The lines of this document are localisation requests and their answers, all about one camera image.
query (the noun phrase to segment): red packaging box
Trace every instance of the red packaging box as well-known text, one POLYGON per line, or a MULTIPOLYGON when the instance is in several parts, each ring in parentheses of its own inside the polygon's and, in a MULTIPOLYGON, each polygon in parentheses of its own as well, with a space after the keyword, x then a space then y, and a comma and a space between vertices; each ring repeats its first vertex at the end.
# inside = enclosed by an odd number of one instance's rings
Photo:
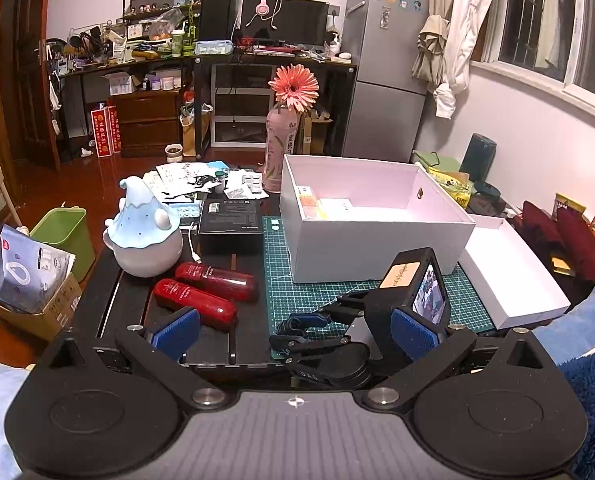
POLYGON ((118 109, 115 106, 107 106, 104 109, 106 116, 107 131, 113 153, 122 151, 122 141, 120 140, 120 121, 118 120, 118 109))
POLYGON ((111 156, 113 152, 111 152, 109 128, 104 110, 93 110, 91 112, 91 122, 94 126, 95 149, 97 150, 98 158, 111 156))

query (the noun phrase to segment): pink headphones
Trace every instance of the pink headphones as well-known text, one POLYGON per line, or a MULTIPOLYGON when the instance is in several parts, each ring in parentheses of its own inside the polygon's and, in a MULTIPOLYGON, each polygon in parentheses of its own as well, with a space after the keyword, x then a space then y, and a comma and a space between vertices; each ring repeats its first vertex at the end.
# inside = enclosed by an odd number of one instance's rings
POLYGON ((258 16, 263 17, 266 16, 269 12, 271 12, 271 9, 266 4, 266 0, 260 0, 260 5, 255 7, 255 13, 258 16))
POLYGON ((282 10, 282 0, 276 0, 273 14, 267 18, 266 16, 268 16, 268 14, 271 12, 271 7, 268 6, 266 0, 260 0, 260 4, 257 7, 255 7, 254 16, 251 18, 251 21, 245 25, 245 27, 249 27, 254 22, 255 18, 257 16, 260 16, 260 19, 263 22, 271 20, 271 28, 273 30, 278 30, 278 28, 273 24, 273 18, 275 18, 275 16, 277 16, 280 13, 280 10, 282 10))

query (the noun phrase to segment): green cutting mat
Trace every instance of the green cutting mat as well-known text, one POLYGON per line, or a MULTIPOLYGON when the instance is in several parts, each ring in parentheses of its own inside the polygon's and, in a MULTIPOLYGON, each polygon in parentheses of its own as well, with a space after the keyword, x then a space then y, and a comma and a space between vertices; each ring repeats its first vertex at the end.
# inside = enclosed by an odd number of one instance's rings
MULTIPOLYGON (((293 283, 289 251, 284 239, 282 219, 265 216, 264 220, 264 278, 269 333, 274 334, 280 322, 291 314, 313 312, 349 292, 376 288, 379 281, 343 283, 293 283)), ((444 276, 451 302, 451 322, 462 323, 474 332, 486 332, 494 327, 473 285, 459 264, 452 274, 444 276)), ((348 327, 331 323, 325 328, 309 330, 311 339, 341 336, 348 327)))

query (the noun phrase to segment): green trash bin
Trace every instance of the green trash bin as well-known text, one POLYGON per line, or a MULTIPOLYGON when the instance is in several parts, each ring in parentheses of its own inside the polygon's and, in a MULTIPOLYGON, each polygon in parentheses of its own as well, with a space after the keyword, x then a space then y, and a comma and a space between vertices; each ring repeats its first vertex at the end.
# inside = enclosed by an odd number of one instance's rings
POLYGON ((58 207, 52 209, 30 233, 31 238, 76 256, 73 275, 84 280, 95 261, 95 250, 86 224, 86 209, 58 207))

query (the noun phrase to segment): table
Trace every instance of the table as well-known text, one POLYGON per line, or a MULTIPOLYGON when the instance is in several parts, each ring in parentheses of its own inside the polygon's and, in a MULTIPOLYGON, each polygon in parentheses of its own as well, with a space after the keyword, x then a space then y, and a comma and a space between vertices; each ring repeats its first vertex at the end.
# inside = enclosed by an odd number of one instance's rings
MULTIPOLYGON (((262 201, 262 214, 280 214, 280 197, 271 195, 262 201)), ((191 261, 188 237, 184 237, 184 248, 180 263, 191 261)), ((202 252, 202 236, 193 236, 202 252)), ((266 290, 264 286, 264 251, 257 254, 205 255, 203 263, 211 266, 232 268, 255 276, 260 286, 257 303, 237 303, 238 325, 229 334, 210 327, 202 327, 202 336, 186 356, 186 364, 199 369, 205 375, 211 372, 237 375, 243 368, 255 368, 263 375, 282 365, 271 359, 269 330, 267 323, 266 290)), ((115 349, 114 333, 132 324, 145 324, 162 319, 171 311, 156 305, 151 291, 162 278, 172 277, 175 267, 165 275, 156 278, 135 278, 124 273, 117 264, 114 254, 105 248, 100 256, 88 284, 84 289, 78 309, 72 320, 73 327, 87 336, 95 346, 104 363, 112 368, 125 369, 124 358, 115 349)))
MULTIPOLYGON (((310 57, 284 57, 271 56, 264 54, 227 54, 227 55, 208 55, 208 56, 182 56, 182 57, 168 57, 167 59, 154 60, 139 60, 129 63, 121 63, 115 65, 97 66, 90 69, 77 70, 61 75, 60 79, 73 77, 76 75, 85 76, 89 74, 107 74, 119 71, 130 71, 133 68, 138 68, 142 72, 149 72, 153 64, 164 64, 165 62, 172 65, 178 64, 182 70, 182 81, 185 81, 185 69, 190 69, 193 72, 193 84, 195 91, 195 116, 202 116, 202 105, 205 102, 210 102, 210 84, 207 85, 207 75, 210 78, 210 68, 214 64, 226 64, 234 66, 245 65, 273 65, 286 66, 289 64, 302 64, 307 68, 324 68, 327 73, 326 81, 321 83, 321 101, 324 107, 331 112, 334 118, 333 131, 329 134, 326 151, 328 155, 341 156, 341 149, 344 142, 344 135, 346 133, 346 124, 349 119, 351 110, 351 100, 353 98, 353 81, 357 73, 357 65, 346 65, 333 61, 318 61, 310 57)), ((82 92, 82 105, 86 108, 84 99, 84 84, 82 77, 80 78, 80 89, 82 92)), ((202 160, 210 145, 210 136, 206 139, 202 137, 202 122, 195 121, 195 144, 196 144, 196 159, 202 160)))

